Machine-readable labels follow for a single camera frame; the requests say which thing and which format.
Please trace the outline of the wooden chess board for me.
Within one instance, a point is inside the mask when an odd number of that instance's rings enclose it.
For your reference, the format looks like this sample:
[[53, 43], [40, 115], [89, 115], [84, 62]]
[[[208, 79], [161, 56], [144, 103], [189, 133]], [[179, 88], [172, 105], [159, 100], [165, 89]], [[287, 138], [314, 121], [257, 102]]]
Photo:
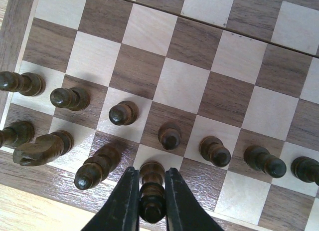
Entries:
[[[37, 73], [38, 96], [5, 93], [0, 126], [27, 120], [35, 136], [66, 130], [74, 147], [39, 167], [0, 150], [0, 228], [80, 230], [124, 170], [155, 160], [177, 168], [226, 231], [316, 231], [319, 188], [291, 171], [274, 179], [244, 161], [260, 145], [287, 167], [319, 157], [319, 0], [8, 0], [0, 30], [2, 71]], [[84, 88], [89, 105], [57, 108], [57, 88]], [[114, 125], [122, 101], [137, 120]], [[166, 150], [162, 124], [181, 129]], [[217, 167], [199, 143], [215, 136], [231, 160]], [[76, 188], [83, 163], [105, 145], [121, 153], [96, 187]]]

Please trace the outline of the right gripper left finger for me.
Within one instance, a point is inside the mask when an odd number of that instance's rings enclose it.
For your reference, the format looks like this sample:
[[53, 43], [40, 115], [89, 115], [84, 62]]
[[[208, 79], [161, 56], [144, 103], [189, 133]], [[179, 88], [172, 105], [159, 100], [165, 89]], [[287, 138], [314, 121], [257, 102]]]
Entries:
[[139, 201], [139, 172], [134, 167], [128, 167], [106, 203], [87, 223], [87, 230], [137, 231]]

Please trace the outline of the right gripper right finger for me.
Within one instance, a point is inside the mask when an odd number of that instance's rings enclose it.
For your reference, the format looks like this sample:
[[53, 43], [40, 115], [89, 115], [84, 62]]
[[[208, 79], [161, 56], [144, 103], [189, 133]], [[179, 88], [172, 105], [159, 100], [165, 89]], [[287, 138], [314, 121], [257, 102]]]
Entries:
[[221, 231], [202, 208], [176, 168], [165, 172], [166, 229], [168, 231]]

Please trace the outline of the dark queen piece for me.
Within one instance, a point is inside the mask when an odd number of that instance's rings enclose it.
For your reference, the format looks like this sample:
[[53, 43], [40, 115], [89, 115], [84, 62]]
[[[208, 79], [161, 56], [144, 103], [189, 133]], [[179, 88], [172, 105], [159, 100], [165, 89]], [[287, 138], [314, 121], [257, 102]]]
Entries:
[[140, 183], [140, 217], [151, 224], [159, 222], [166, 215], [165, 170], [156, 161], [148, 161], [139, 170]]

